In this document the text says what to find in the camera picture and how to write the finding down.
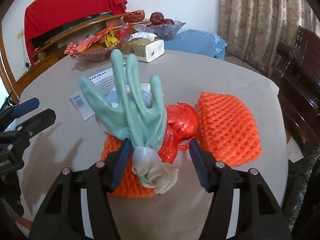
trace black clamp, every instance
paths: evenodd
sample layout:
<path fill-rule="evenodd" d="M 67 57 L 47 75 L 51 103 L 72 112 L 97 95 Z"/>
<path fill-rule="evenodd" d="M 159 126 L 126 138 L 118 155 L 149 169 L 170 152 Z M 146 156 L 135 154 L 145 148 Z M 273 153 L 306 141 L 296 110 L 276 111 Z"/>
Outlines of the black clamp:
<path fill-rule="evenodd" d="M 88 170 L 62 170 L 55 180 L 31 228 L 30 240 L 80 240 L 85 236 L 81 215 L 80 190 L 87 189 L 89 217 L 96 240 L 120 240 L 107 192 L 120 184 L 129 160 L 131 142 L 126 139 L 119 151 L 110 153 Z M 225 240 L 228 232 L 233 190 L 240 189 L 239 217 L 234 240 L 291 240 L 284 215 L 257 169 L 248 172 L 231 169 L 190 142 L 190 155 L 200 184 L 214 192 L 201 240 Z"/>
<path fill-rule="evenodd" d="M 56 114 L 53 110 L 46 109 L 18 125 L 15 130 L 5 132 L 5 129 L 16 118 L 31 112 L 38 106 L 37 98 L 20 105 L 14 105 L 7 99 L 0 112 L 0 197 L 4 198 L 20 217 L 23 216 L 24 210 L 21 205 L 21 189 L 16 171 L 24 166 L 22 156 L 25 149 L 30 146 L 30 139 L 53 125 Z"/>

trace glass bowl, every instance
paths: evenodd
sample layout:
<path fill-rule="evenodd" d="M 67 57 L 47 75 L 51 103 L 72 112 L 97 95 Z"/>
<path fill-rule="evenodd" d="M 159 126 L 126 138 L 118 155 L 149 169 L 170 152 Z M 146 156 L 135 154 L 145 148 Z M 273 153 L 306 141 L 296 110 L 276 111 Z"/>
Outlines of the glass bowl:
<path fill-rule="evenodd" d="M 185 25 L 186 23 L 180 21 L 174 21 L 173 24 L 160 24 L 151 27 L 147 27 L 148 24 L 136 24 L 133 28 L 138 32 L 154 33 L 158 38 L 168 41 L 172 40 L 177 32 Z"/>

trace orange mesh fruit net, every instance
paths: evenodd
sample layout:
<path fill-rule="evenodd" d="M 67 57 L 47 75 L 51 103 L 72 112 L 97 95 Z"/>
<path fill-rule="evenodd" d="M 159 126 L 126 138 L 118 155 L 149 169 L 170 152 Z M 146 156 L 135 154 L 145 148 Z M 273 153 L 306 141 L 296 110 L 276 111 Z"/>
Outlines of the orange mesh fruit net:
<path fill-rule="evenodd" d="M 108 154 L 111 152 L 118 151 L 121 147 L 122 141 L 111 134 L 108 134 L 107 139 L 104 142 L 103 151 L 101 154 L 101 160 L 104 161 Z M 152 197 L 153 188 L 145 188 L 140 185 L 138 176 L 135 175 L 132 168 L 132 154 L 131 150 L 130 159 L 127 167 L 125 168 L 123 178 L 120 186 L 112 193 L 112 195 L 125 196 L 125 197 Z"/>
<path fill-rule="evenodd" d="M 198 100 L 202 148 L 231 167 L 257 159 L 262 148 L 256 122 L 238 98 L 202 92 Z"/>

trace curtain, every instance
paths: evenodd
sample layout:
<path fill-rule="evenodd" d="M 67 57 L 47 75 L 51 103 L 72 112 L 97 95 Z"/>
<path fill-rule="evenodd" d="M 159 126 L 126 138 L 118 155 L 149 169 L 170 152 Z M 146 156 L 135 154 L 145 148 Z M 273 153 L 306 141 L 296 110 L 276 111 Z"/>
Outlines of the curtain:
<path fill-rule="evenodd" d="M 294 47 L 298 26 L 320 36 L 320 23 L 306 0 L 220 0 L 219 36 L 227 52 L 271 76 L 279 41 Z"/>

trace white wall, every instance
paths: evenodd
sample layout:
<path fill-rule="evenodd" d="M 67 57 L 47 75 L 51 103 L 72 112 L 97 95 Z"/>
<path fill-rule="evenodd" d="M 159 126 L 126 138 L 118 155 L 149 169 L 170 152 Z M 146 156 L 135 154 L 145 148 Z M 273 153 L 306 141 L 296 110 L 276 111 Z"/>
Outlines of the white wall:
<path fill-rule="evenodd" d="M 23 74 L 24 37 L 17 35 L 24 28 L 24 12 L 34 0 L 15 0 L 2 20 L 2 32 L 7 58 L 15 79 Z M 143 9 L 146 18 L 160 11 L 166 18 L 186 22 L 184 28 L 217 33 L 219 0 L 127 0 L 127 11 Z"/>
<path fill-rule="evenodd" d="M 15 0 L 2 20 L 4 48 L 16 80 L 23 74 L 24 57 L 28 57 L 25 49 L 24 36 L 18 39 L 17 35 L 24 28 L 24 12 L 33 1 L 34 0 Z"/>
<path fill-rule="evenodd" d="M 1 58 L 1 53 L 0 53 L 0 64 L 3 65 L 2 58 Z M 2 79 L 0 78 L 0 107 L 4 103 L 5 98 L 8 96 L 8 92 L 3 84 Z"/>

